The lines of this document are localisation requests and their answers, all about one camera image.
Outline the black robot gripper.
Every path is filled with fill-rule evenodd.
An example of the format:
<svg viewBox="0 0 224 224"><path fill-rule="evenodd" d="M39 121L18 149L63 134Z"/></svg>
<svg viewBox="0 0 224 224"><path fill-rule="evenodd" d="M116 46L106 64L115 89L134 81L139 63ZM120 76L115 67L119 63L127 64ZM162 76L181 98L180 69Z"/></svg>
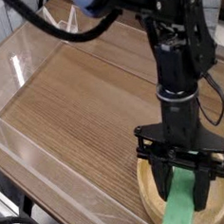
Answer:
<svg viewBox="0 0 224 224"><path fill-rule="evenodd" d="M173 93L157 87L162 121L135 129L139 142L137 154L148 159L163 201L167 200L173 178L173 168L195 173L193 200L195 210L206 208L210 181L224 178L224 138L205 128L200 122L198 90Z"/></svg>

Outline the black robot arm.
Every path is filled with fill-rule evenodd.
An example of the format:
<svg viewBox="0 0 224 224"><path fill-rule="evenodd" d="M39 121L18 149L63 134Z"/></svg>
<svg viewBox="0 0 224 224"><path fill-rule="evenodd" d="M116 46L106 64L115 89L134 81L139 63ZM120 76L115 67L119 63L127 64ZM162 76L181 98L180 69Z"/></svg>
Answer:
<svg viewBox="0 0 224 224"><path fill-rule="evenodd" d="M224 177L224 138L200 121L199 80L219 88L209 74L215 65L215 41L205 24L202 0L93 0L88 7L99 16L128 9L140 17L156 58L162 121L136 127L137 154L152 166L164 200L173 169L193 171L195 209L204 210L210 182Z"/></svg>

